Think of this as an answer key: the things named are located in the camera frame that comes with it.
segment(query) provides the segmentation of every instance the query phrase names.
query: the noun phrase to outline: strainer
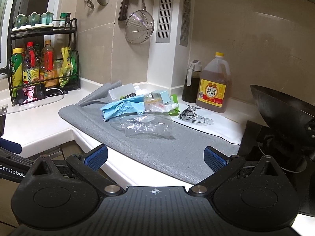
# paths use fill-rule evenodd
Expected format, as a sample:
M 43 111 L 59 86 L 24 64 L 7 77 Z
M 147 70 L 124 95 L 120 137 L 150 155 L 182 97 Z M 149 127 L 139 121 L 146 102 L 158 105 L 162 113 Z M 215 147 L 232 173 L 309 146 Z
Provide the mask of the strainer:
M 140 44 L 148 40 L 154 31 L 154 19 L 146 11 L 144 0 L 142 0 L 143 10 L 139 10 L 130 15 L 126 22 L 126 39 L 133 44 Z

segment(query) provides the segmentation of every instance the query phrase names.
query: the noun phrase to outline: metal vent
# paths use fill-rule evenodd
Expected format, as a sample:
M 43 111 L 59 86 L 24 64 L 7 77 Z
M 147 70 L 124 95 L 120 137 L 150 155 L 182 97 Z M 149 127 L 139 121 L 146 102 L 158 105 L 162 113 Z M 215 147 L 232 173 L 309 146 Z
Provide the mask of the metal vent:
M 170 43 L 173 3 L 174 0 L 160 0 L 155 42 Z
M 179 44 L 186 47 L 188 46 L 191 7 L 192 7 L 192 0 L 184 0 L 181 40 Z

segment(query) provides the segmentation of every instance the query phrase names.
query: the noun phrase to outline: spice rack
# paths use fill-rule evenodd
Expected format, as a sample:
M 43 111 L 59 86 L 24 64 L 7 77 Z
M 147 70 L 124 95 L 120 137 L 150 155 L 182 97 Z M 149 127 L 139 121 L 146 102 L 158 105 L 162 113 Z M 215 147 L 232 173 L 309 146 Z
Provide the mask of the spice rack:
M 23 88 L 29 85 L 34 85 L 37 83 L 43 83 L 46 82 L 46 80 L 40 80 L 36 82 L 32 82 L 31 84 L 22 84 L 18 86 L 12 87 L 12 69 L 11 69 L 11 56 L 12 56 L 12 41 L 22 38 L 28 38 L 28 37 L 35 37 L 35 36 L 44 36 L 44 35 L 56 35 L 56 34 L 68 34 L 69 35 L 69 47 L 72 49 L 72 53 L 76 56 L 76 64 L 77 64 L 77 73 L 69 76 L 61 76 L 56 78 L 51 78 L 49 80 L 55 80 L 55 79 L 68 79 L 70 78 L 69 82 L 63 87 L 58 88 L 62 91 L 71 91 L 71 90 L 78 90 L 80 89 L 80 64 L 79 64 L 79 54 L 76 50 L 76 44 L 77 44 L 77 25 L 78 20 L 76 18 L 73 18 L 70 20 L 70 26 L 69 27 L 54 27 L 53 29 L 32 29 L 32 30 L 26 30 L 23 32 L 13 32 L 12 28 L 10 29 L 9 35 L 8 35 L 8 49 L 7 49 L 7 57 L 8 64 L 7 67 L 4 69 L 3 73 L 7 74 L 8 83 L 9 83 L 9 90 L 10 90 L 10 96 L 11 96 L 11 102 L 12 106 L 15 106 L 17 104 L 16 97 L 13 97 L 12 90 L 13 89 L 19 89 Z

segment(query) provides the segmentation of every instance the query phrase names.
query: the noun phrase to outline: smartphone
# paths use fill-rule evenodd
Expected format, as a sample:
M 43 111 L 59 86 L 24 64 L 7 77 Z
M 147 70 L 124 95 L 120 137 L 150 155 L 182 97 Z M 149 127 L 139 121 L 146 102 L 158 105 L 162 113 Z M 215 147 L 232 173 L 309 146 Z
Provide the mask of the smartphone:
M 46 87 L 43 83 L 28 86 L 17 90 L 19 105 L 25 105 L 46 98 Z

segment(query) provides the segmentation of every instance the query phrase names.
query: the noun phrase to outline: crumpled blue wrapper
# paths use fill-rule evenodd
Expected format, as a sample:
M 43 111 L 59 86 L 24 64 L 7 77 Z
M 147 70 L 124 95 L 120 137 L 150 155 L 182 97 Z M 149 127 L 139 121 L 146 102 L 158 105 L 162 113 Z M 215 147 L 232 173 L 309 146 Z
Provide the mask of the crumpled blue wrapper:
M 126 113 L 142 114 L 144 112 L 144 95 L 122 99 L 109 103 L 101 108 L 104 120 L 120 116 Z

